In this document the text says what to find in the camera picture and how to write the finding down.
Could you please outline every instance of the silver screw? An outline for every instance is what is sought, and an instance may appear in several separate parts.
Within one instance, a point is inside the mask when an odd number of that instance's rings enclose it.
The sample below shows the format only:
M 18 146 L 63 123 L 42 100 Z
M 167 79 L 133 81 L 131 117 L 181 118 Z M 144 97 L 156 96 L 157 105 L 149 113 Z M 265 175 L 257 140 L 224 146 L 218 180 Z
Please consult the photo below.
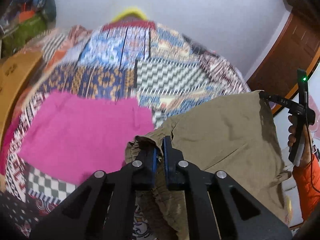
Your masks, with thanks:
M 142 162 L 139 160 L 136 160 L 136 161 L 132 162 L 132 165 L 135 167 L 140 167 L 142 165 Z
M 224 171 L 218 171 L 217 172 L 217 176 L 220 178 L 220 179 L 224 179 L 227 174 L 224 172 Z
M 178 162 L 178 165 L 179 165 L 180 167 L 185 168 L 185 167 L 187 167 L 187 166 L 189 165 L 189 163 L 188 163 L 187 161 L 179 161 L 179 162 Z
M 94 176 L 97 178 L 97 179 L 100 179 L 104 176 L 104 172 L 103 171 L 96 171 L 94 173 Z

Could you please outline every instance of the orange sleeve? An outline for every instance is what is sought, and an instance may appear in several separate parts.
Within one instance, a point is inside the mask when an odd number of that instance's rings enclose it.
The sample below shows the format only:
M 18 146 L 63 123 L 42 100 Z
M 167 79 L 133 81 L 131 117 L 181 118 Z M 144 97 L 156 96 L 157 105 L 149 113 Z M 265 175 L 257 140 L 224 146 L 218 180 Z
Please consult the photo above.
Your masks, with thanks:
M 311 185 L 311 163 L 303 168 L 294 166 L 292 174 L 298 187 L 302 218 L 306 220 L 320 200 L 320 193 Z M 312 182 L 313 186 L 320 190 L 320 167 L 314 155 L 312 155 Z

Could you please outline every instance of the brown door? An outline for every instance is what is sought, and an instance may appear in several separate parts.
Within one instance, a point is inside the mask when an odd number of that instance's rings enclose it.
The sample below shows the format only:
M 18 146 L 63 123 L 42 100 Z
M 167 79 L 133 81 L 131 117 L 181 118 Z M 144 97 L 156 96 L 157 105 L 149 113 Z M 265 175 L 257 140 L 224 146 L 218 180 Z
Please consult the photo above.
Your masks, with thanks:
M 285 97 L 297 83 L 297 69 L 307 70 L 318 51 L 320 38 L 302 18 L 290 15 L 286 29 L 249 78 L 251 90 Z

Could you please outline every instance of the patchwork bedspread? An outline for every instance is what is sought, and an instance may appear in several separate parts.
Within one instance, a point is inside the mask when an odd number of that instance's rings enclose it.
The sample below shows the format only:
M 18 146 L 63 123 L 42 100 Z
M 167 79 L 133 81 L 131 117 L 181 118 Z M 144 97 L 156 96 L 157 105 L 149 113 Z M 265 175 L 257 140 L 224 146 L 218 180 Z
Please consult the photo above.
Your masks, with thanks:
M 0 193 L 0 208 L 26 236 L 76 188 L 42 173 L 40 167 L 32 167 L 18 156 L 33 117 L 52 90 L 83 98 L 136 97 L 140 106 L 151 108 L 155 128 L 169 116 L 184 113 L 217 96 L 250 91 L 228 60 L 161 24 L 111 23 L 86 32 L 85 36 L 57 64 L 50 66 L 50 74 L 23 107 L 10 143 L 5 167 L 6 191 Z M 56 54 L 50 49 L 46 62 L 59 58 L 58 53 L 63 51 L 55 42 L 52 44 L 56 46 Z M 138 205 L 132 238 L 156 239 Z

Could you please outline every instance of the patterned blanket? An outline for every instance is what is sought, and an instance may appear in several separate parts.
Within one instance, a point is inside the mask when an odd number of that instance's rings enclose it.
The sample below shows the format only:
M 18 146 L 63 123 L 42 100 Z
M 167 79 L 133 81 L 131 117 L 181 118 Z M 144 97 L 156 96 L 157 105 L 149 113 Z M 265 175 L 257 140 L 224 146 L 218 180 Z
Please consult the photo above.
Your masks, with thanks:
M 61 49 L 54 50 L 46 61 L 60 61 L 50 65 L 50 74 L 22 109 L 7 155 L 6 192 L 0 193 L 0 208 L 26 236 L 76 188 L 18 155 L 33 117 L 52 90 L 100 100 L 136 97 L 140 106 L 152 109 L 155 127 L 217 96 L 250 91 L 228 60 L 154 22 L 108 24 L 86 32 L 86 38 L 75 42 L 62 58 Z M 132 238 L 156 239 L 138 205 Z

